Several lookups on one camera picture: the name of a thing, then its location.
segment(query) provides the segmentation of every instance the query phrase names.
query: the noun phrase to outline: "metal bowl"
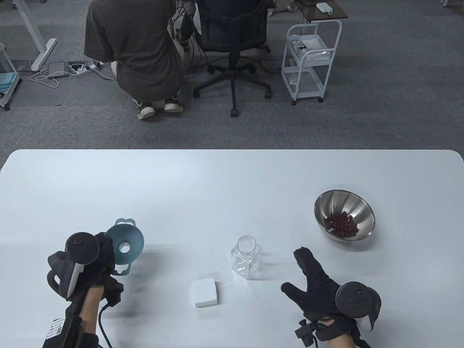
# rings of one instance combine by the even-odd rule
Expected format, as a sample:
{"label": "metal bowl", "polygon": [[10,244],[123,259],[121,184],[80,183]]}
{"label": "metal bowl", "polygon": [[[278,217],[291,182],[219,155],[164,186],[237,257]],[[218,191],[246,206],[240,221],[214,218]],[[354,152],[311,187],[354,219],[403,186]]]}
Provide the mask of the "metal bowl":
{"label": "metal bowl", "polygon": [[[354,237],[341,238],[333,234],[334,229],[326,219],[330,214],[346,212],[353,216],[359,231]],[[316,199],[314,215],[319,226],[328,236],[343,241],[357,241],[369,237],[375,227],[375,216],[369,204],[360,196],[345,190],[330,190]]]}

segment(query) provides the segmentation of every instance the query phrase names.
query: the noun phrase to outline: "glass jar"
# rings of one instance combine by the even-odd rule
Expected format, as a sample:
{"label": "glass jar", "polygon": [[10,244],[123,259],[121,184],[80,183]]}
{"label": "glass jar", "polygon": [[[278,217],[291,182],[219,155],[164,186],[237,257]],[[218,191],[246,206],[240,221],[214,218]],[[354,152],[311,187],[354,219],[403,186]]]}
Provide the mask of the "glass jar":
{"label": "glass jar", "polygon": [[251,279],[258,268],[261,247],[251,236],[243,236],[231,251],[232,269],[245,279]]}

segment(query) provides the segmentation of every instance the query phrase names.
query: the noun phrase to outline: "blue cloth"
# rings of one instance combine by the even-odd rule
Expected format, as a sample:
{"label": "blue cloth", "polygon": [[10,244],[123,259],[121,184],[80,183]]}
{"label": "blue cloth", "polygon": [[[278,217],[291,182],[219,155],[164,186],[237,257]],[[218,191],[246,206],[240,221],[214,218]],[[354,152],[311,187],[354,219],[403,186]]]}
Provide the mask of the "blue cloth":
{"label": "blue cloth", "polygon": [[17,72],[5,72],[0,74],[0,92],[6,92],[13,84]]}

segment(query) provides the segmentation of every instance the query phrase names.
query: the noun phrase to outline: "black glove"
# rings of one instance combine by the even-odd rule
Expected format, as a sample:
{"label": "black glove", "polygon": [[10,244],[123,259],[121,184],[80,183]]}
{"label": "black glove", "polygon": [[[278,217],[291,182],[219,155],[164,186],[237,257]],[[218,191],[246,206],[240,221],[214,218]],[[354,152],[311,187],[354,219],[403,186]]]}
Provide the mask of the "black glove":
{"label": "black glove", "polygon": [[95,235],[100,244],[100,253],[97,259],[84,267],[79,275],[75,291],[88,289],[94,285],[105,285],[108,277],[115,270],[115,255],[113,252],[113,240],[105,236],[104,232]]}
{"label": "black glove", "polygon": [[[328,341],[349,332],[358,347],[369,347],[365,341],[360,339],[356,321],[343,315],[337,308],[335,295],[340,285],[329,278],[308,248],[295,250],[293,255],[306,276],[307,290],[302,291],[290,283],[282,284],[280,289],[301,308],[303,315],[311,321],[317,338],[320,341]],[[335,322],[328,326],[319,323],[328,318],[332,318]]]}
{"label": "black glove", "polygon": [[77,279],[75,292],[87,291],[91,286],[102,285],[103,298],[106,298],[108,305],[113,307],[120,302],[121,292],[124,291],[124,286],[111,276],[115,270],[113,240],[106,237],[104,232],[95,237],[100,243],[100,253],[94,262],[84,267],[84,271]]}

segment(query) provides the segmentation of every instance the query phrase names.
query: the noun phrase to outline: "gray carpet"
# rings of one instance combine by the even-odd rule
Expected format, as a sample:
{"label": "gray carpet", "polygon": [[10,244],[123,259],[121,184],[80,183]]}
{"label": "gray carpet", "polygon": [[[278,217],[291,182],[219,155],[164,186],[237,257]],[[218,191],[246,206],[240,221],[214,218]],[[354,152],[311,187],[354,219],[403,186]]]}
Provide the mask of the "gray carpet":
{"label": "gray carpet", "polygon": [[[45,37],[59,43],[49,61],[82,60],[90,0],[29,0]],[[259,75],[264,91],[239,84],[241,116],[229,117],[227,83],[191,91],[209,76],[194,74],[182,98],[186,110],[139,121],[117,84],[90,74],[60,79],[52,90],[27,80],[0,110],[0,166],[19,148],[448,148],[464,154],[464,11],[439,0],[340,0],[350,15],[324,103],[291,106],[278,74]],[[270,18],[271,57],[281,58],[297,13]],[[0,3],[0,41],[13,60],[36,50],[10,3]],[[280,64],[268,60],[274,70]],[[104,69],[108,76],[111,72]]]}

